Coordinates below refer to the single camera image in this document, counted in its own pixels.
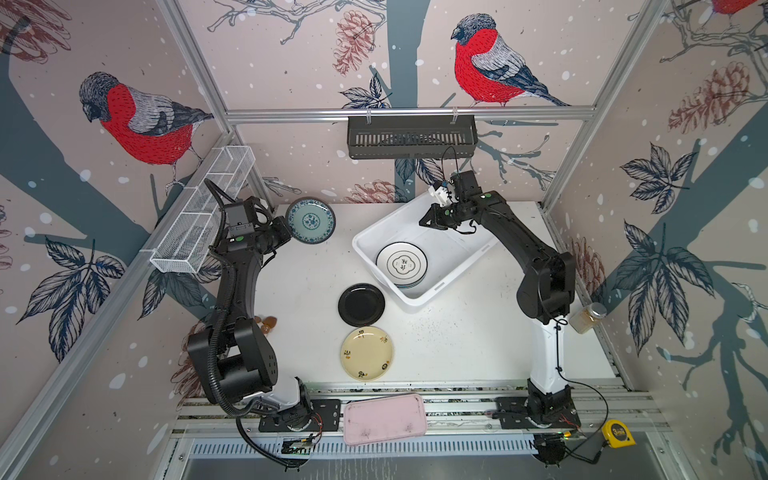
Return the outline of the blue floral green plate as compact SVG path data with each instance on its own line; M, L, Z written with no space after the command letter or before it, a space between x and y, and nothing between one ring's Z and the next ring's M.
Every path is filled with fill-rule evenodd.
M336 216L325 202L313 198L300 198L290 204L285 212L292 236L304 244L320 244L327 241L336 228Z

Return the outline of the white plate black rim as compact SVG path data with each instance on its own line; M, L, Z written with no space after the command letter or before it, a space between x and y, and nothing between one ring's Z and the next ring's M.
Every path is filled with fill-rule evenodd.
M405 289L418 285L425 278L428 259L417 245L394 242L378 253L376 266L395 286Z

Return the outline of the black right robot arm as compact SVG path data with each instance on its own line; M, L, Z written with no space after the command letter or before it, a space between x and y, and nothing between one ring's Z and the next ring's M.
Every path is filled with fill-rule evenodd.
M518 262L523 277L516 292L525 316L539 323L534 360L527 380L527 416L548 425L571 408L571 386L562 373L563 324L575 300L576 261L536 236L496 191L484 192L475 173L454 173L429 189L435 202L419 225L457 232L465 222L493 234Z

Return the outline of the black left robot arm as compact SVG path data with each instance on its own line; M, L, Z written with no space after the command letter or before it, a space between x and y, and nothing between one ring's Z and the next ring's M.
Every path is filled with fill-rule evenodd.
M210 256L221 267L216 305L209 324L189 337L187 353L206 398L231 416L236 404L272 390L278 381L274 349L255 321L258 275L277 249L291 240L282 216L274 217L260 200L225 204Z

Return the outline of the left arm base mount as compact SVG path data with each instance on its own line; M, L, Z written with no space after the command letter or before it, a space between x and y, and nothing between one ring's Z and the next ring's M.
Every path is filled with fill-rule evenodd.
M338 431L341 401L313 399L299 377L282 378L258 400L260 406L270 408L270 412L260 419L260 433Z

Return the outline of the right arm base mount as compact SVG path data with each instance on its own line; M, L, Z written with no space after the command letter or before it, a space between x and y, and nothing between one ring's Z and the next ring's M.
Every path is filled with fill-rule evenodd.
M500 422L504 430L522 429L580 429L573 398L572 387L556 387L554 392L545 392L531 379L527 380L525 397L506 396L495 399L496 410L491 418Z

